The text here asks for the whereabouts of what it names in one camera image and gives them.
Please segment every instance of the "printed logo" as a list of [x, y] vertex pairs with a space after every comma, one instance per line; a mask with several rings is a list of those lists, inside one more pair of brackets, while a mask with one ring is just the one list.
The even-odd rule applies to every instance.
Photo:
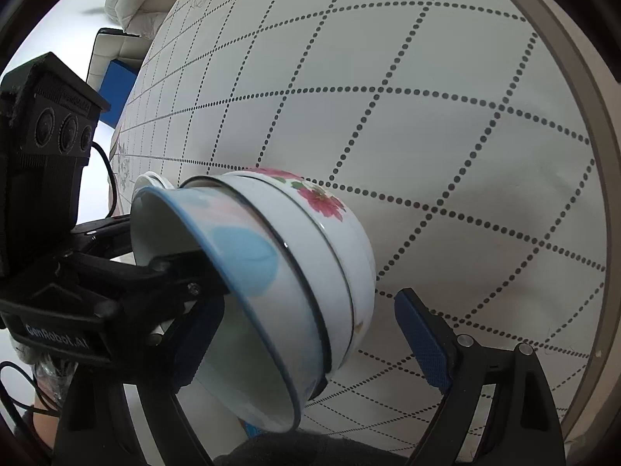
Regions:
[[54, 331], [48, 331], [42, 327], [33, 327], [29, 324], [26, 324], [26, 331], [32, 337], [39, 338], [42, 340], [48, 340], [49, 342], [55, 342], [57, 344], [68, 345], [69, 347], [74, 348], [88, 348], [88, 343], [85, 338], [80, 338], [79, 336], [70, 336], [67, 334], [58, 334]]

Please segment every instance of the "screw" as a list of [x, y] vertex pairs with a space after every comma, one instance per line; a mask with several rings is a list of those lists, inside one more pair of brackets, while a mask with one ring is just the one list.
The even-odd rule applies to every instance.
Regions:
[[459, 335], [457, 337], [457, 343], [462, 347], [472, 347], [474, 345], [474, 340], [470, 335]]
[[531, 347], [529, 344], [520, 344], [518, 348], [520, 349], [520, 352], [522, 352], [524, 355], [531, 355], [533, 353], [533, 347]]
[[201, 294], [201, 286], [195, 282], [190, 282], [187, 285], [187, 292], [189, 292], [192, 296], [198, 296]]

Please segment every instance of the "blue gripper pad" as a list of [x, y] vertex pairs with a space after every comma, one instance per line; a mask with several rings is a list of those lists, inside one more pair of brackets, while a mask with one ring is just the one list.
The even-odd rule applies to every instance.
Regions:
[[394, 298], [394, 315], [427, 382], [446, 394], [452, 384], [446, 353], [403, 291]]
[[173, 387], [175, 392], [189, 385], [200, 366], [213, 335], [224, 317], [224, 298], [211, 297], [201, 307], [193, 308], [179, 327], [173, 359]]

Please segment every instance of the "dotted grid pattern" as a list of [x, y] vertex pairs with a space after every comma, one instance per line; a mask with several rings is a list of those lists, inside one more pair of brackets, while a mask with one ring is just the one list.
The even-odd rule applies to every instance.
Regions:
[[332, 190], [378, 266], [369, 332], [304, 429], [412, 452], [440, 395], [394, 320], [405, 286], [483, 345], [533, 345], [564, 416], [601, 306], [603, 203], [569, 88], [510, 1], [178, 0], [120, 122], [122, 210], [147, 169], [179, 184], [256, 166]]

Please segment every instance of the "floral bowl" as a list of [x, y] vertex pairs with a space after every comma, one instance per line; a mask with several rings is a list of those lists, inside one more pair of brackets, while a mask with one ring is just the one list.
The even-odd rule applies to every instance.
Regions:
[[230, 174], [210, 177], [209, 182], [223, 183], [242, 195], [287, 245], [308, 283], [307, 296], [316, 310], [324, 345], [324, 371], [326, 378], [331, 378], [349, 351], [355, 324], [349, 285], [324, 232], [304, 209], [271, 184]]
[[282, 240], [229, 188], [136, 192], [136, 264], [202, 249], [225, 281], [224, 318], [196, 378], [240, 419], [266, 431], [297, 428], [324, 379], [322, 342]]
[[375, 259], [359, 220], [336, 196], [293, 173], [256, 168], [223, 175], [227, 176], [255, 178], [278, 188], [308, 214], [330, 243], [352, 297], [354, 329], [343, 360], [347, 359], [369, 327], [375, 299]]

